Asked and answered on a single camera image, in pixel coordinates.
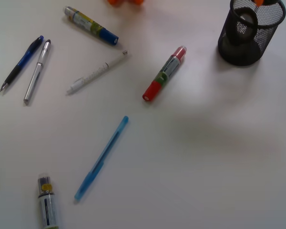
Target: orange object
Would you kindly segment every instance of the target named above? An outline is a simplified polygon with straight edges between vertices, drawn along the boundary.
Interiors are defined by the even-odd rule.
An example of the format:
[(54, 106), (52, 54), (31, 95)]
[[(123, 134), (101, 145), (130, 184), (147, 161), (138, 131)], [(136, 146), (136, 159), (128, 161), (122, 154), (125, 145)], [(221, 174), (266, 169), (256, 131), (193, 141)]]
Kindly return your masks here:
[[(144, 0), (129, 0), (129, 1), (131, 1), (131, 2), (133, 2), (133, 3), (135, 3), (135, 4), (137, 4), (137, 5), (141, 5), (141, 4), (144, 2)], [(108, 2), (109, 2), (111, 5), (115, 5), (115, 4), (117, 4), (118, 2), (120, 2), (120, 0), (108, 0)]]
[(257, 6), (261, 6), (264, 3), (264, 0), (254, 0)]

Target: marker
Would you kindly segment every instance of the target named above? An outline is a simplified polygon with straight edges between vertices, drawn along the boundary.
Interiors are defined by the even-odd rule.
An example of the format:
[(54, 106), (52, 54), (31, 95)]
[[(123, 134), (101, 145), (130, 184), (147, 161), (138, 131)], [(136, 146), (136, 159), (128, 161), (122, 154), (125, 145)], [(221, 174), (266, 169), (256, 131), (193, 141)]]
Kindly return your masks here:
[(79, 25), (84, 30), (93, 33), (94, 35), (98, 36), (99, 38), (103, 39), (104, 41), (112, 45), (117, 44), (119, 37), (109, 32), (103, 26), (96, 23), (91, 18), (88, 18), (86, 15), (79, 12), (78, 10), (70, 6), (66, 6), (63, 8), (63, 12), (68, 16), (70, 21)]
[(95, 162), (93, 168), (91, 169), (91, 171), (88, 173), (88, 175), (86, 176), (86, 178), (84, 179), (84, 181), (82, 182), (80, 188), (78, 189), (78, 191), (76, 192), (74, 198), (77, 201), (80, 201), (80, 199), (83, 197), (83, 195), (85, 194), (85, 192), (87, 191), (88, 187), (90, 186), (90, 184), (94, 181), (94, 179), (96, 178), (96, 176), (98, 175), (99, 171), (101, 170), (102, 166), (104, 165), (104, 160), (107, 157), (107, 155), (109, 154), (111, 148), (113, 147), (114, 143), (116, 142), (116, 140), (118, 139), (118, 137), (120, 136), (121, 132), (123, 131), (124, 127), (126, 126), (126, 124), (128, 123), (128, 117), (125, 116), (120, 125), (118, 126), (118, 128), (116, 129), (116, 131), (114, 132), (113, 136), (111, 137), (111, 139), (109, 140), (108, 144), (106, 145), (105, 149), (103, 150), (103, 152), (101, 153), (101, 155), (99, 156), (99, 158), (97, 159), (97, 161)]
[(50, 177), (47, 174), (40, 174), (38, 186), (38, 202), (41, 212), (42, 228), (59, 229), (55, 207), (56, 199), (52, 189)]
[(147, 88), (143, 94), (143, 99), (146, 101), (152, 101), (158, 94), (160, 89), (166, 84), (173, 73), (177, 70), (181, 63), (181, 59), (186, 54), (186, 47), (180, 46), (173, 55), (168, 59), (163, 68), (157, 74), (156, 78), (152, 81), (151, 85)]

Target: white pen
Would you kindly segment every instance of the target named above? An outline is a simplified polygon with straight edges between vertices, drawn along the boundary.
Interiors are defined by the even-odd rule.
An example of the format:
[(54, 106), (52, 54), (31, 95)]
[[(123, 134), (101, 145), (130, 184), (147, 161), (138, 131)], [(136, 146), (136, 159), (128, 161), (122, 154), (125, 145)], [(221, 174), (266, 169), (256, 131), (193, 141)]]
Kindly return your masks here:
[(39, 75), (40, 75), (40, 73), (41, 73), (41, 71), (43, 69), (43, 65), (44, 65), (44, 63), (45, 63), (45, 61), (47, 59), (47, 56), (48, 56), (48, 53), (49, 53), (48, 51), (50, 49), (50, 46), (51, 46), (51, 41), (47, 40), (46, 43), (44, 44), (43, 48), (42, 48), (42, 51), (41, 51), (40, 55), (39, 55), (36, 68), (34, 70), (32, 78), (31, 78), (31, 82), (29, 84), (29, 87), (28, 87), (27, 92), (26, 92), (26, 94), (24, 96), (24, 99), (23, 99), (23, 101), (24, 101), (24, 103), (26, 105), (28, 105), (29, 102), (30, 102), (30, 98), (31, 98), (31, 96), (33, 94), (34, 87), (35, 87), (35, 85), (37, 83), (37, 80), (39, 78)]
[(115, 65), (117, 65), (119, 62), (121, 62), (126, 56), (128, 55), (128, 51), (123, 51), (121, 56), (119, 56), (117, 59), (115, 59), (114, 61), (111, 61), (109, 63), (105, 63), (102, 67), (100, 67), (98, 70), (94, 71), (90, 76), (88, 76), (87, 78), (80, 78), (77, 81), (75, 81), (69, 90), (67, 90), (67, 95), (70, 95), (74, 92), (76, 92), (77, 90), (79, 90), (80, 88), (82, 88), (84, 85), (88, 84), (91, 82), (91, 80), (93, 80), (94, 78), (100, 76), (101, 74), (103, 74), (105, 71), (107, 71), (108, 69), (114, 67)]

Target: pen cap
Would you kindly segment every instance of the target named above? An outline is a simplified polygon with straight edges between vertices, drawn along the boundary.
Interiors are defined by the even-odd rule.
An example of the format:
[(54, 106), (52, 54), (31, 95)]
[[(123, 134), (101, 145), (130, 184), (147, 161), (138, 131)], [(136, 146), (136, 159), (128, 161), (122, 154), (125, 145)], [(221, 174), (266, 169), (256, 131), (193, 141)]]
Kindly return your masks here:
[(114, 35), (113, 33), (109, 32), (105, 28), (102, 28), (99, 34), (100, 38), (104, 41), (107, 41), (109, 44), (116, 45), (118, 42), (119, 37)]
[(48, 174), (43, 173), (39, 175), (38, 179), (39, 195), (54, 194), (52, 184)]
[(72, 7), (70, 6), (66, 6), (62, 9), (62, 11), (64, 12), (65, 15), (68, 16), (68, 18), (72, 21), (73, 20), (73, 16), (76, 12), (75, 9), (73, 9)]

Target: yellow label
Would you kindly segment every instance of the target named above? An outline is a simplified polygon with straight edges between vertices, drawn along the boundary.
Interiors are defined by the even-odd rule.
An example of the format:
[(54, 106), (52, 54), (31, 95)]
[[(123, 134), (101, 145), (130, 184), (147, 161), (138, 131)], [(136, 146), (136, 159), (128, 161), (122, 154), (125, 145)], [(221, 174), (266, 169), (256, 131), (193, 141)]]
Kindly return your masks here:
[(51, 184), (44, 184), (44, 185), (42, 185), (41, 189), (43, 191), (52, 191), (52, 185)]

